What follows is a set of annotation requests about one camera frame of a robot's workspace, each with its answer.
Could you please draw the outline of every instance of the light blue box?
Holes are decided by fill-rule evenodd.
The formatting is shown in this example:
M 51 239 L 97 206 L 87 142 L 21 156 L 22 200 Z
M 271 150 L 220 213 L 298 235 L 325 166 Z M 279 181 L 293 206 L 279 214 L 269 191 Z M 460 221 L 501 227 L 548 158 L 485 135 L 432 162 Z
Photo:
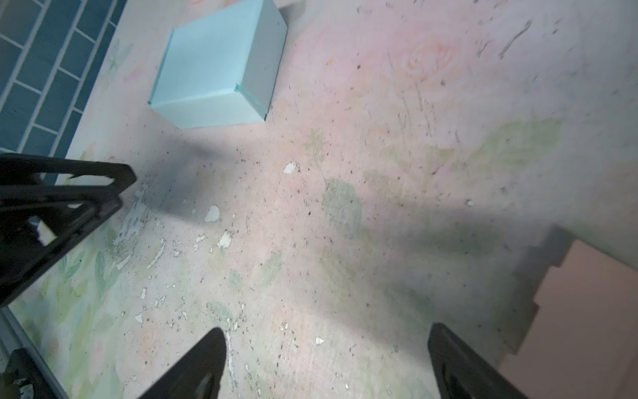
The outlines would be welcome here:
M 151 108 L 182 129 L 263 122 L 287 31 L 272 0 L 243 0 L 174 29 Z

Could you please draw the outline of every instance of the blue tile wall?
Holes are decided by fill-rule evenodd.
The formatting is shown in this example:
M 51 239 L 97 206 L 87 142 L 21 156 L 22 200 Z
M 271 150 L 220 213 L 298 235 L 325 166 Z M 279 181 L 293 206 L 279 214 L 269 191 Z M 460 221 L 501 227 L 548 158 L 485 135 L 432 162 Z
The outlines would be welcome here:
M 20 49 L 6 40 L 0 39 L 0 93 L 2 93 L 7 80 L 20 56 Z
M 33 1 L 10 1 L 0 19 L 0 33 L 24 45 L 39 13 Z
M 60 66 L 75 76 L 82 76 L 93 51 L 93 43 L 81 34 L 74 32 L 66 48 Z
M 80 0 L 50 1 L 51 5 L 18 74 L 19 81 L 38 90 L 44 89 L 49 72 L 56 62 L 80 6 Z
M 56 141 L 56 135 L 45 132 L 39 128 L 31 129 L 31 134 L 24 146 L 23 154 L 48 156 L 53 143 Z
M 104 39 L 100 43 L 97 53 L 95 53 L 93 64 L 91 64 L 89 73 L 86 75 L 86 80 L 84 81 L 84 86 L 82 86 L 78 100 L 75 103 L 75 108 L 79 110 L 84 110 L 84 107 L 86 107 L 86 101 L 89 100 L 89 95 L 91 94 L 95 80 L 98 78 L 102 62 L 104 62 L 104 57 L 107 54 L 108 44 L 110 43 L 114 33 L 115 28 L 111 25 L 107 25 L 107 30 L 104 32 Z
M 14 84 L 0 111 L 0 147 L 16 151 L 29 126 L 39 95 Z
M 107 19 L 117 25 L 126 0 L 7 1 L 0 12 L 0 34 L 8 38 L 0 38 L 0 153 L 64 158 L 115 34 Z M 48 7 L 43 15 L 40 3 Z M 80 81 L 55 69 L 58 59 Z

